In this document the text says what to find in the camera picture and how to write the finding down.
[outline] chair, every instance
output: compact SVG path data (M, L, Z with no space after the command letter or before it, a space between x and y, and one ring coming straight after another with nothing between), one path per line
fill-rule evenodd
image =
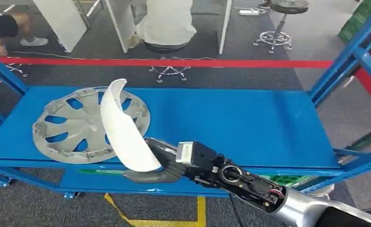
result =
M308 2L305 0L272 0L270 8L276 12L283 13L283 18L275 31L266 31L260 34L259 39L253 43L258 46L260 42L271 45L269 53L274 53L276 46L287 45L288 50L292 50L291 37L281 32L285 19L288 14L301 14L308 11Z
M184 47L187 44L188 43L181 44L181 45L157 45L157 44L145 43L145 47L152 52L161 54L162 57L160 59L164 60L164 59L167 59L167 58L164 57L164 54L180 51L180 50L184 49ZM171 57L169 59L181 60L181 58L179 58L179 57ZM163 82L163 79L162 79L163 75L164 76L174 76L174 75L179 75L180 74L181 75L181 80L186 81L187 78L184 75L184 71L187 70L187 69L190 69L190 68L191 67L184 67L184 68L178 70L178 69L175 69L172 66L152 66L152 68L149 69L149 71L158 73L159 76L157 77L157 82L162 83Z
M10 64L6 64L5 65L10 71L14 72L14 71L17 71L18 73L21 74L22 77L24 78L27 78L28 77L28 74L27 73L24 73L20 68L22 66L22 64L15 64L15 63L10 63Z

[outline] green crate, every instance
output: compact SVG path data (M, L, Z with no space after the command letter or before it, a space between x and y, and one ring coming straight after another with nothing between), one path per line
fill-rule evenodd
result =
M362 16L361 14L356 14L348 20L347 24L354 26L357 30L359 30L362 25L365 23L366 17Z
M359 28L356 27L355 24L353 24L351 21L348 21L341 29L341 32L338 33L338 37L340 37L344 43L347 43L350 41L350 39L352 39L354 34L358 32L358 30Z
M364 0L354 11L356 13L371 14L371 0Z
M260 177L271 180L276 184L288 187L296 186L299 183L305 182L307 179L311 178L311 176L264 176L264 175L261 175Z

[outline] white sneaker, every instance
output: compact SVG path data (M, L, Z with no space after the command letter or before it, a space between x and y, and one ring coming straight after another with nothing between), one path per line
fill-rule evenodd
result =
M20 40L20 43L23 46L45 46L48 42L49 40L45 38L38 38L38 37L35 37L32 42L28 42L25 39Z
M142 44L143 42L144 42L144 40L141 39L141 37L139 37L138 34L134 34L134 35L132 35L131 38L124 39L124 43L125 43L125 45L126 45L129 49L135 48L135 47L137 47L138 45Z

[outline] black shorts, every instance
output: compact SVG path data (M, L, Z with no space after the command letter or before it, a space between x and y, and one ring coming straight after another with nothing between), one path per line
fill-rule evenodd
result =
M0 38L14 37L18 34L18 25L11 15L0 16Z

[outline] curved white plastic part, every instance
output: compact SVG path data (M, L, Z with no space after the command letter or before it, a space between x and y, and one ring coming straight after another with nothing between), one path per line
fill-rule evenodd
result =
M161 167L132 118L123 112L120 93L126 79L113 81L103 95L100 113L110 144L120 161L129 169L149 172Z

